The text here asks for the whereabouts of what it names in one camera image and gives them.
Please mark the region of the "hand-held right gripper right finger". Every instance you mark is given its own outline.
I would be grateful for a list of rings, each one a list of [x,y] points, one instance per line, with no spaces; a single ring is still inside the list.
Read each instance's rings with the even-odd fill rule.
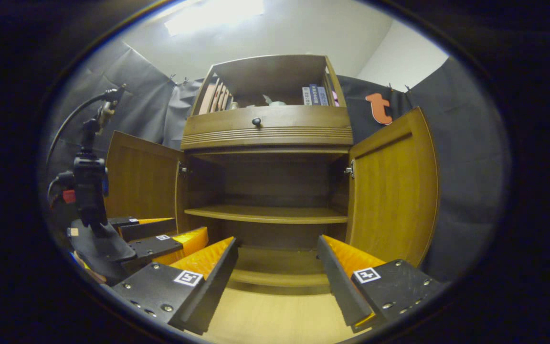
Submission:
[[[445,290],[445,283],[406,260],[382,261],[326,235],[317,247],[330,291],[354,333],[404,319]]]

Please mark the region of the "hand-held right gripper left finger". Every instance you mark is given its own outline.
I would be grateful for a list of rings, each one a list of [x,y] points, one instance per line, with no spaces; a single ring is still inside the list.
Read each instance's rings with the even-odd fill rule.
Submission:
[[[238,240],[228,237],[174,264],[147,264],[114,285],[113,291],[155,322],[202,335],[237,259]]]

